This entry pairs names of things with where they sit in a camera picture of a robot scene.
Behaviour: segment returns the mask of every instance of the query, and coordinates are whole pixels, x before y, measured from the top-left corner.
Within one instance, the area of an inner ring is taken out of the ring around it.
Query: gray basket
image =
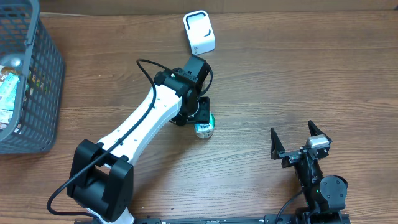
[[[22,71],[0,154],[52,148],[58,124],[64,62],[39,19],[37,0],[0,1],[0,65]]]

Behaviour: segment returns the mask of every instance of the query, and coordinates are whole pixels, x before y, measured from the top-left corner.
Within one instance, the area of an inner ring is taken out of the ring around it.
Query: wooden surface
[[[332,139],[324,175],[349,183],[353,223],[398,220],[398,13],[212,14],[216,50],[208,92],[216,129],[166,124],[134,168],[138,217],[258,217],[299,191],[294,169],[270,159],[274,127],[298,149],[312,119]],[[182,15],[47,18],[67,65],[56,146],[0,156],[0,223],[73,223],[45,209],[69,176],[73,152],[110,133],[149,91],[137,58],[182,67]],[[145,65],[151,74],[158,68]],[[302,206],[303,198],[287,209]],[[63,211],[83,211],[63,192]]]
[[[398,0],[40,0],[42,12],[81,15],[392,10]]]

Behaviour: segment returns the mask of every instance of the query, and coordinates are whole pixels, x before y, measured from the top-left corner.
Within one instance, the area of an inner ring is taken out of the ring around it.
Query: gray plastic crate
[[[37,0],[0,1],[0,65],[22,71],[0,154],[44,152],[55,143],[63,58],[39,19]]]

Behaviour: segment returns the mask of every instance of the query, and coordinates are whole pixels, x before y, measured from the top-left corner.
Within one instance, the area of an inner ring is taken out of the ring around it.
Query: basket handle
[[[40,4],[38,0],[29,0],[29,1],[30,4],[32,5],[32,15],[30,17],[29,30],[27,31],[26,34],[26,40],[25,40],[26,47],[32,45],[35,40],[37,23],[39,21],[39,16],[40,16]]]

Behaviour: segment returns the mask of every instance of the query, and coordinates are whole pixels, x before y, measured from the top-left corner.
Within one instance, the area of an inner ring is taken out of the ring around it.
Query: wooden table
[[[216,50],[208,92],[213,137],[166,124],[134,168],[137,217],[258,217],[299,190],[294,169],[270,159],[274,127],[298,149],[312,119],[333,140],[324,175],[349,183],[353,223],[397,223],[398,13],[212,14]],[[73,152],[116,128],[149,91],[135,60],[182,67],[182,15],[46,18],[65,57],[56,146],[0,156],[0,223],[73,223],[45,208],[69,176]],[[151,74],[159,68],[145,65]],[[293,212],[303,198],[289,206]],[[53,206],[83,211],[63,192]]]

